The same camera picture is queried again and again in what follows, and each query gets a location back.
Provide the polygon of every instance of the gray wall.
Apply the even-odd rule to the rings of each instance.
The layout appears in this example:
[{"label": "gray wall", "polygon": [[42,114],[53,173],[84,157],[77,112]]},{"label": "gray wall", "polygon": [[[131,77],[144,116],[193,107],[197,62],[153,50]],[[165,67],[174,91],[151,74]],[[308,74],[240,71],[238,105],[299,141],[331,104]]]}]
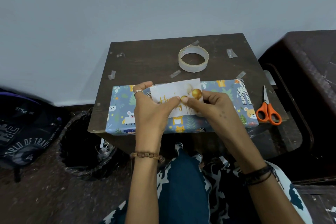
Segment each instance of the gray wall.
[{"label": "gray wall", "polygon": [[0,0],[0,86],[93,103],[110,42],[241,32],[259,57],[335,27],[336,0]]}]

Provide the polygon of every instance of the white birthday card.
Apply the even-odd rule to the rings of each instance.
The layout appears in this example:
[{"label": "white birthday card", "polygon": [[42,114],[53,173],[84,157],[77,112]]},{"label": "white birthday card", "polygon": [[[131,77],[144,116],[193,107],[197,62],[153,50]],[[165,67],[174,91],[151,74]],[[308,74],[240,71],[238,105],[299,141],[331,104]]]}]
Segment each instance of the white birthday card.
[{"label": "white birthday card", "polygon": [[[167,102],[170,98],[176,96],[179,96],[181,99],[184,97],[195,98],[203,102],[200,78],[154,85],[149,89],[153,101],[159,104]],[[191,114],[198,114],[198,112],[180,102],[178,107],[173,109],[168,118]]]}]

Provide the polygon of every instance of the silver ring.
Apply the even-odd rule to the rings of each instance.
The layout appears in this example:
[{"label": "silver ring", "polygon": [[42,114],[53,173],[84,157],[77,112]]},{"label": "silver ring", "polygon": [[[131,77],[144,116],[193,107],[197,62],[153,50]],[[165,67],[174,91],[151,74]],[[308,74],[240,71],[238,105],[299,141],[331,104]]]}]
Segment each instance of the silver ring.
[{"label": "silver ring", "polygon": [[139,91],[141,91],[141,92],[143,93],[142,90],[135,90],[135,91],[134,91],[134,95],[135,95],[136,93],[138,93]]}]

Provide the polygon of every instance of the hand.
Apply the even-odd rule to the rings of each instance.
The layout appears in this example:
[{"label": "hand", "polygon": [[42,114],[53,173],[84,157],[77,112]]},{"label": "hand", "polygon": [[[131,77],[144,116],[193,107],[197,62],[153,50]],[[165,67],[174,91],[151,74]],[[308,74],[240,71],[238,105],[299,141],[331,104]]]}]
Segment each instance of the hand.
[{"label": "hand", "polygon": [[[152,85],[153,82],[143,82],[135,85],[133,91],[144,90]],[[180,103],[180,98],[173,97],[165,103],[157,104],[150,97],[138,91],[135,94],[135,99],[135,151],[159,154],[161,137],[168,123],[168,116]]]},{"label": "hand", "polygon": [[233,139],[246,133],[233,103],[225,93],[203,90],[203,99],[210,104],[202,103],[194,98],[183,98],[182,102],[199,111],[221,139]]}]

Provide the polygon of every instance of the black string bracelet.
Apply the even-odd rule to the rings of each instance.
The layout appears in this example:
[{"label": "black string bracelet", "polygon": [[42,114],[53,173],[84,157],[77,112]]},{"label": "black string bracelet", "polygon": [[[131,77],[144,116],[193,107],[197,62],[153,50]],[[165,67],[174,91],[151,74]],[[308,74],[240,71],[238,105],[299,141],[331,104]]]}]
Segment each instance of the black string bracelet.
[{"label": "black string bracelet", "polygon": [[[261,176],[267,174],[268,172],[269,175],[261,179]],[[270,164],[267,164],[266,167],[263,167],[249,174],[241,174],[240,177],[244,180],[244,186],[250,186],[266,181],[269,177],[271,177],[272,174],[276,176],[274,168]]]}]

